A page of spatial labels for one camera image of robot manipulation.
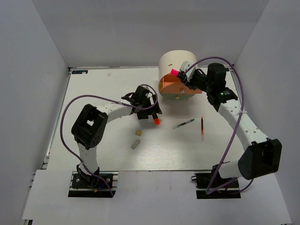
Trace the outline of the pink highlighter marker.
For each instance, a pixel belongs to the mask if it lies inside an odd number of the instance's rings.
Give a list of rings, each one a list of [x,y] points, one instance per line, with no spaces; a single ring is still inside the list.
[[[177,77],[179,75],[179,71],[175,70],[175,69],[172,69],[171,72],[170,72],[173,76]]]

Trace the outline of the orange highlighter marker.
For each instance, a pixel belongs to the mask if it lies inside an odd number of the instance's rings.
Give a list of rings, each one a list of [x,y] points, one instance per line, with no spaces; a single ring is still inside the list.
[[[160,125],[160,120],[159,120],[158,116],[156,114],[153,114],[152,117],[153,117],[154,123],[156,125]]]

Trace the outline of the round wooden drawer cabinet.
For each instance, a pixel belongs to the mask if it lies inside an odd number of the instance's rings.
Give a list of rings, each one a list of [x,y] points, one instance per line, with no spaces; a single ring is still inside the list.
[[[196,94],[201,94],[200,90],[191,90],[185,86],[178,77],[170,72],[175,69],[180,72],[180,67],[184,61],[196,62],[196,56],[186,50],[174,50],[165,53],[159,60],[158,65],[158,91],[159,94],[169,100],[186,100]]]

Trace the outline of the small cork eraser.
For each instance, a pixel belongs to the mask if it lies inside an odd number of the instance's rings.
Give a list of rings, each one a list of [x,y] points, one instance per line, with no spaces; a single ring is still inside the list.
[[[137,130],[135,134],[136,134],[137,136],[141,136],[142,133],[143,133],[143,132],[142,132],[141,130]]]

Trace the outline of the white green pen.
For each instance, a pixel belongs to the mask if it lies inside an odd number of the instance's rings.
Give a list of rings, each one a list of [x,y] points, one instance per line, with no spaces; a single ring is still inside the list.
[[[182,127],[182,126],[184,126],[184,125],[186,125],[186,124],[189,124],[189,123],[191,123],[191,122],[193,122],[193,121],[195,121],[195,119],[187,120],[187,121],[185,121],[185,122],[183,122],[183,123],[180,123],[180,124],[178,124],[178,125],[173,126],[172,129],[174,130],[174,129],[180,128],[180,127]]]

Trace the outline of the beige eraser block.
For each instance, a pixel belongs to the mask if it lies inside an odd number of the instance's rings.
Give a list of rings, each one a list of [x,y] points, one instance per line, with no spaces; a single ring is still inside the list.
[[[135,149],[138,145],[140,144],[140,140],[136,140],[136,141],[134,141],[134,143],[131,145],[131,149]]]

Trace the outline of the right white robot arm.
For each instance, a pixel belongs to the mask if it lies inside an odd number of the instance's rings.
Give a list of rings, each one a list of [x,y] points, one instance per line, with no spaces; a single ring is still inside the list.
[[[215,186],[224,186],[230,178],[252,180],[278,171],[281,142],[270,139],[242,110],[241,100],[226,86],[226,68],[222,64],[211,63],[204,73],[185,61],[177,77],[188,88],[206,93],[208,102],[228,122],[244,149],[239,160],[215,166],[211,178]]]

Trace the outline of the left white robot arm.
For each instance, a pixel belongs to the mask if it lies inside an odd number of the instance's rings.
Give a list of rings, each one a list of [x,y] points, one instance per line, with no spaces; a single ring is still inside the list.
[[[138,120],[146,120],[151,116],[156,125],[160,124],[158,115],[162,114],[162,111],[157,93],[150,86],[139,85],[135,92],[128,93],[121,99],[129,103],[112,100],[110,104],[99,107],[85,105],[71,128],[80,151],[80,158],[83,160],[76,170],[88,187],[94,187],[99,182],[97,145],[103,138],[107,123],[136,114]]]

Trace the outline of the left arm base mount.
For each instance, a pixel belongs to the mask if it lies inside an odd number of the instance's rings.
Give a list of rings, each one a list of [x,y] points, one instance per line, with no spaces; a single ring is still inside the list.
[[[102,177],[105,182],[90,174],[81,172],[79,165],[76,171],[72,172],[69,185],[68,197],[71,198],[113,198],[118,185],[118,172],[100,172],[98,176]]]

